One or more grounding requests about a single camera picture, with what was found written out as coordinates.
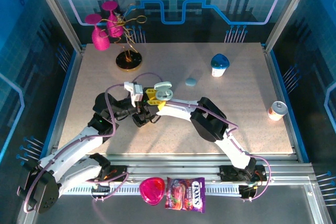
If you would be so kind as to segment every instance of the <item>white can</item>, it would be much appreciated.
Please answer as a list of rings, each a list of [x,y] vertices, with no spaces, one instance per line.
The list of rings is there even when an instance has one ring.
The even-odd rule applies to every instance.
[[[274,102],[267,111],[269,118],[271,118],[274,121],[279,121],[287,113],[288,113],[287,105],[285,105],[285,103],[280,101]]]
[[[216,54],[211,60],[212,76],[221,77],[230,66],[229,60],[222,54]]]
[[[225,70],[226,68],[224,69],[212,68],[212,76],[221,77],[224,74]]]

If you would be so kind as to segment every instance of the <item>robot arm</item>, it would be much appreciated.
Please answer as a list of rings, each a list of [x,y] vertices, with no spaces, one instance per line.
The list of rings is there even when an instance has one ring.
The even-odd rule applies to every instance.
[[[143,89],[141,85],[129,82],[126,82],[124,87],[130,92],[129,97],[117,101],[108,95],[115,118],[130,115],[138,127],[144,126],[156,116],[169,115],[188,120],[203,139],[214,142],[223,150],[234,166],[234,173],[245,180],[251,179],[256,160],[246,155],[230,133],[228,124],[223,120],[226,119],[225,114],[208,98],[201,98],[199,101],[172,99],[173,92],[169,89],[171,87],[169,82],[158,83],[154,89]],[[95,114],[88,126],[67,145],[38,162],[28,161],[24,164],[27,176],[17,191],[22,199],[26,199],[33,181],[44,170],[28,201],[38,213],[47,211],[67,189],[74,185],[89,179],[102,181],[126,171],[125,167],[116,173],[110,162],[100,154],[93,154],[86,160],[81,160],[87,153],[107,141],[109,137],[105,136],[113,130],[104,93],[97,96],[93,110]],[[83,140],[71,145],[80,138]]]

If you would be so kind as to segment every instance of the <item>speckled surface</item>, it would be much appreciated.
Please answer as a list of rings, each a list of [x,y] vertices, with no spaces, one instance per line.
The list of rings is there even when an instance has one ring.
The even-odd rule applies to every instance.
[[[234,133],[244,149],[252,153],[292,153],[284,121],[268,118],[267,109],[276,100],[275,91],[259,43],[178,43],[137,44],[143,56],[142,66],[123,72],[115,64],[121,47],[111,45],[97,51],[87,45],[80,67],[70,108],[59,146],[73,139],[93,116],[96,96],[113,84],[132,81],[144,72],[158,73],[172,83],[174,98],[198,100],[210,98],[239,125]],[[230,67],[219,78],[211,75],[211,58],[224,54]],[[197,85],[188,87],[185,80],[195,78]],[[138,83],[152,87],[160,82],[155,76],[141,77]],[[111,90],[116,99],[127,95],[123,88]],[[102,154],[123,153],[222,153],[214,143],[199,137],[185,120],[162,117],[157,124],[137,128],[131,118],[120,123],[115,137],[93,151]]]

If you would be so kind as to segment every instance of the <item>blue and white cup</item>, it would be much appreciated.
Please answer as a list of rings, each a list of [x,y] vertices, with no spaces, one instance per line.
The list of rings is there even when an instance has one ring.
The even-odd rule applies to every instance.
[[[222,54],[216,54],[211,60],[212,76],[221,77],[230,66],[229,60]]]

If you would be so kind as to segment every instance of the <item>fox's candy bag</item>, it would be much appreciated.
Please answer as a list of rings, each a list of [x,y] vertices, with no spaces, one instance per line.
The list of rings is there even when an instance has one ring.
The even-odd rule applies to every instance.
[[[166,196],[168,209],[205,212],[205,179],[167,178]]]

